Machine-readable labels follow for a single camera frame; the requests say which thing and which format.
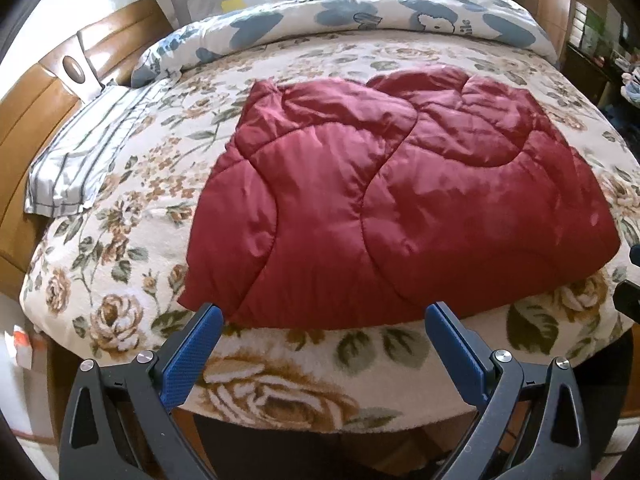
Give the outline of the striped pillow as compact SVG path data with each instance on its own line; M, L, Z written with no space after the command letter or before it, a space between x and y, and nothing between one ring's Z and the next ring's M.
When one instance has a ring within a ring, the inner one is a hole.
M169 87L167 79L137 89L109 84L75 112L29 166L26 214L55 219L89 209L112 162Z

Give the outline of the wooden headboard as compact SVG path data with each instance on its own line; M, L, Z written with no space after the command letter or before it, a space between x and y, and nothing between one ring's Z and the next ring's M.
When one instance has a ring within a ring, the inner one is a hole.
M30 66L1 99L1 293L20 296L46 227L24 213L28 168L66 119L104 84L129 84L143 51L172 31L156 0L138 0L90 24Z

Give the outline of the green white storage boxes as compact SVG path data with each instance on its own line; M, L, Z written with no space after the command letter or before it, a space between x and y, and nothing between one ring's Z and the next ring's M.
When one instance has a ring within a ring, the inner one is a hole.
M599 14L582 2L574 5L572 26L568 43L590 58L609 58L617 39L612 29Z

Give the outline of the blue and white duvet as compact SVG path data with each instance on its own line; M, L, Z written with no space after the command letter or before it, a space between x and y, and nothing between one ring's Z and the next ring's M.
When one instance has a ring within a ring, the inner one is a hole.
M286 38L382 29L469 36L558 60L547 33L513 0L276 0L175 30L142 53L130 84L143 87Z

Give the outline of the red quilted puffer jacket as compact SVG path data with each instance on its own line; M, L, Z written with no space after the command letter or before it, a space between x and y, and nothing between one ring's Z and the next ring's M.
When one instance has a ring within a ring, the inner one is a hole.
M608 202L527 91L452 66L250 89L192 221L179 304L248 328L476 315L588 278Z

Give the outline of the floral bed blanket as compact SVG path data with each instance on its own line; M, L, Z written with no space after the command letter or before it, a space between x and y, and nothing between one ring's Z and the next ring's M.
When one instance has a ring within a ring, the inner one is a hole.
M258 79L366 81L444 63L529 91L596 174L624 246L639 238L639 165L608 121L549 63L486 41L415 32L341 32L268 44L139 89L107 87L92 113L122 144L96 202L56 219L22 287L27 316L101 364L154 350L189 319L178 297L198 196ZM466 412L419 322L349 330L230 324L186 401L260 429L399 431Z

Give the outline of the pile of clothes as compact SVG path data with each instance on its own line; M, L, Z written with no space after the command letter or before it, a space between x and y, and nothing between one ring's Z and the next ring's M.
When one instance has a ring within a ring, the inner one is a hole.
M620 95L632 106L640 107L640 67L639 58L635 58L622 75L623 85Z

